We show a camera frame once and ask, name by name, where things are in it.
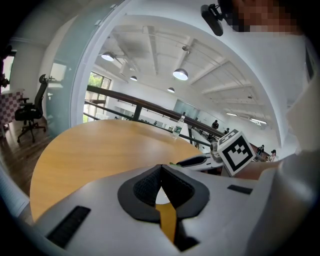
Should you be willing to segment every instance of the white cube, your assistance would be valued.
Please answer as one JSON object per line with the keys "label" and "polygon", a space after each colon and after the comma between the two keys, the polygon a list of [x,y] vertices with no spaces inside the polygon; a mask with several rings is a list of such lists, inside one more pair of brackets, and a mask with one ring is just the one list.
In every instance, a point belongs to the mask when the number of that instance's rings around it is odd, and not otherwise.
{"label": "white cube", "polygon": [[245,135],[236,129],[218,140],[217,151],[230,176],[240,172],[256,156]]}

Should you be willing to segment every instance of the round table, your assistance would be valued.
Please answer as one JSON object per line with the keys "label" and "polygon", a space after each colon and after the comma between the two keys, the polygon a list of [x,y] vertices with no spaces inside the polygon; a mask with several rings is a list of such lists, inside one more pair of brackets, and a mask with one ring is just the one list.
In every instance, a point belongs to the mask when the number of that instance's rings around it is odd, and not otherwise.
{"label": "round table", "polygon": [[199,154],[187,141],[145,123],[99,120],[77,125],[57,136],[35,166],[30,187],[32,218],[36,221],[91,181]]}

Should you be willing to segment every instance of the ceiling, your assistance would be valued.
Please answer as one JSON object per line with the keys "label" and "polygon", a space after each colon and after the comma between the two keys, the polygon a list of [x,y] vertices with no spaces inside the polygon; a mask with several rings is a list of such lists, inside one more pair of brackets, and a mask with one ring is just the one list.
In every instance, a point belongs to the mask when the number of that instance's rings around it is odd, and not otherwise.
{"label": "ceiling", "polygon": [[[100,54],[107,51],[117,56],[118,61],[111,63],[118,69],[124,62],[128,63],[138,82],[162,90],[184,83],[209,99],[212,109],[267,121],[272,127],[272,118],[266,113],[255,85],[214,47],[196,38],[163,27],[118,25],[105,41]],[[96,64],[101,66],[102,59],[97,60]],[[178,68],[188,72],[187,81],[173,77],[173,71]],[[165,83],[153,83],[156,78],[165,80]]]}

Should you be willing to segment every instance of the plastic bottle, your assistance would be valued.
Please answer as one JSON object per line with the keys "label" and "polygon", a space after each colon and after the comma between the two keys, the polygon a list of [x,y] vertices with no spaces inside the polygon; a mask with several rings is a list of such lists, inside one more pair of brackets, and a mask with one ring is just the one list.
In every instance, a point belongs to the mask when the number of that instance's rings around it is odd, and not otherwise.
{"label": "plastic bottle", "polygon": [[172,136],[175,140],[179,137],[179,134],[182,130],[182,127],[184,126],[184,123],[185,123],[185,117],[182,115],[179,121],[176,123],[172,132]]}

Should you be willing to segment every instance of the office chair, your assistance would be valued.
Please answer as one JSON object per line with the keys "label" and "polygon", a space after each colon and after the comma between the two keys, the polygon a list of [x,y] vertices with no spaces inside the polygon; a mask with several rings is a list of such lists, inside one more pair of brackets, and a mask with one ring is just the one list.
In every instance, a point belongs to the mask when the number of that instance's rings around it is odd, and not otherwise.
{"label": "office chair", "polygon": [[42,109],[42,99],[44,98],[44,93],[48,86],[48,80],[45,78],[45,74],[40,76],[39,82],[41,83],[40,88],[35,96],[34,104],[31,102],[27,102],[29,98],[20,98],[20,109],[18,109],[14,113],[14,118],[17,121],[23,121],[25,126],[22,127],[22,133],[18,136],[17,142],[20,143],[20,137],[26,134],[28,131],[31,132],[32,135],[32,142],[35,142],[35,137],[32,132],[33,129],[43,129],[46,132],[46,127],[39,126],[39,124],[34,122],[34,119],[40,119],[43,116],[43,109]]}

